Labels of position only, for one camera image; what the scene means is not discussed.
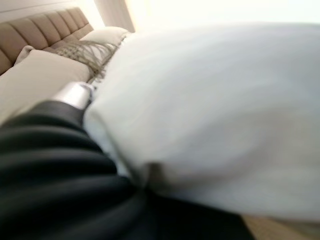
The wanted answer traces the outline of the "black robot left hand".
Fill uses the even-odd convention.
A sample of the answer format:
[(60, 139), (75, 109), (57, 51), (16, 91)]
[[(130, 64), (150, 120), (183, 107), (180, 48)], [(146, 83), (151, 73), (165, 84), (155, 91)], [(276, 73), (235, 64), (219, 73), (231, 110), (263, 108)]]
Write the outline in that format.
[(3, 240), (251, 240), (240, 216), (135, 187), (83, 129), (93, 87), (67, 84), (0, 128)]

